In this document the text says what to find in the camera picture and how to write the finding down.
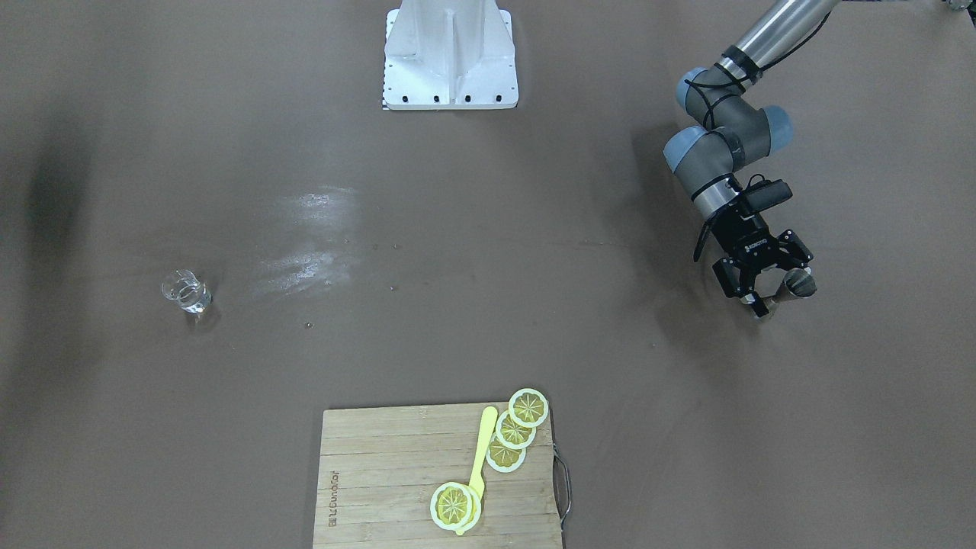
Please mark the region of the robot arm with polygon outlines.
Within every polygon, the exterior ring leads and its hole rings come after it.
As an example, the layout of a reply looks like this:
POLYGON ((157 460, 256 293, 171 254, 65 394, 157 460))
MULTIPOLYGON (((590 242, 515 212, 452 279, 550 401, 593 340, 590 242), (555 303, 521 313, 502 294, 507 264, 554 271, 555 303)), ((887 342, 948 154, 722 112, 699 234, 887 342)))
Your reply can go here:
POLYGON ((724 295, 757 319, 784 301, 811 297, 817 285, 812 252, 798 234, 774 234, 763 218, 792 197, 790 185, 760 175, 746 183, 736 177, 794 136, 784 109, 755 108, 745 93, 818 34, 834 7, 833 1, 777 1, 714 65, 690 70, 676 85, 677 104, 694 124, 666 143, 663 157, 703 219, 693 258, 699 260, 714 239, 723 254, 712 272, 724 295))

